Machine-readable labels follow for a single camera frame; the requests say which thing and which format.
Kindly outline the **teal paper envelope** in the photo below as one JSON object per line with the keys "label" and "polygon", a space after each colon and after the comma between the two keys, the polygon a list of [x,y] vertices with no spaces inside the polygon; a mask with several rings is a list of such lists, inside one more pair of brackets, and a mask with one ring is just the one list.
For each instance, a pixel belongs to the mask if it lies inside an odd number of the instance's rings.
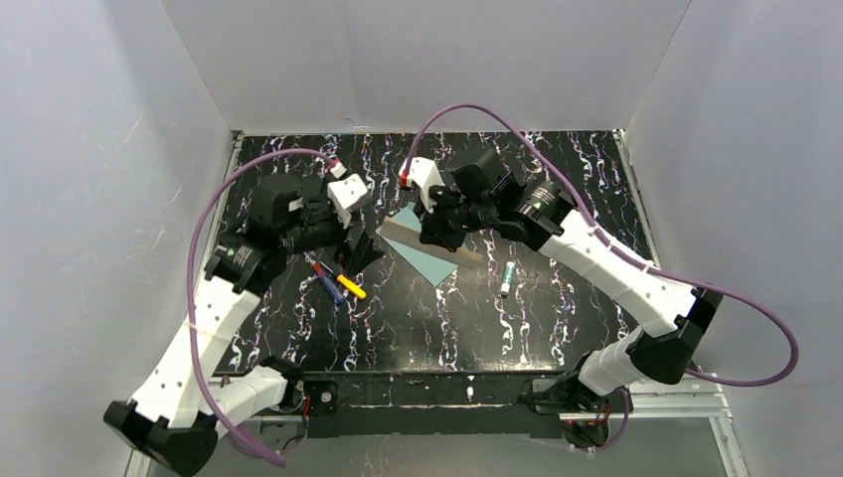
{"label": "teal paper envelope", "polygon": [[[418,232],[421,229],[421,224],[414,213],[414,206],[415,203],[407,204],[398,212],[389,216],[389,219]],[[382,227],[377,228],[377,233],[432,286],[439,286],[458,269],[456,264],[418,251],[393,239],[386,238],[382,234]]]}

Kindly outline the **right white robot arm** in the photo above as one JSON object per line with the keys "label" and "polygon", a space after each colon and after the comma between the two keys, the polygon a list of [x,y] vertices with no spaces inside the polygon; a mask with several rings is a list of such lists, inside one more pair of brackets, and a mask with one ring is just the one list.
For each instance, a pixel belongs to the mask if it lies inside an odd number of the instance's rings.
{"label": "right white robot arm", "polygon": [[604,397],[644,379],[681,381],[721,295],[658,277],[648,262],[626,262],[633,250],[614,238],[602,242],[600,227],[588,224],[561,187],[541,178],[520,182],[494,150],[449,175],[453,189],[431,159],[414,157],[401,167],[401,185],[420,195],[414,212],[421,243],[455,252],[467,234],[493,230],[574,271],[635,320],[629,335],[584,356],[568,386]]}

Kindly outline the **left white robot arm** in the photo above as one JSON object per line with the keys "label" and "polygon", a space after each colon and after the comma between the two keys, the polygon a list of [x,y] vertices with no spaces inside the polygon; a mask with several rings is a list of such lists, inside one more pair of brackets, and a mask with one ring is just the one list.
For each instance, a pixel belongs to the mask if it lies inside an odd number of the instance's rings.
{"label": "left white robot arm", "polygon": [[366,182],[352,173],[263,178],[242,223],[220,235],[199,284],[189,288],[194,303],[162,359],[130,399],[108,406],[104,422],[158,464],[194,476],[228,433],[226,420],[239,425],[274,406],[299,410],[303,372],[288,360],[266,358],[218,390],[209,379],[290,256],[332,247],[351,274],[381,257],[368,235],[355,246],[347,241],[355,213],[370,199]]}

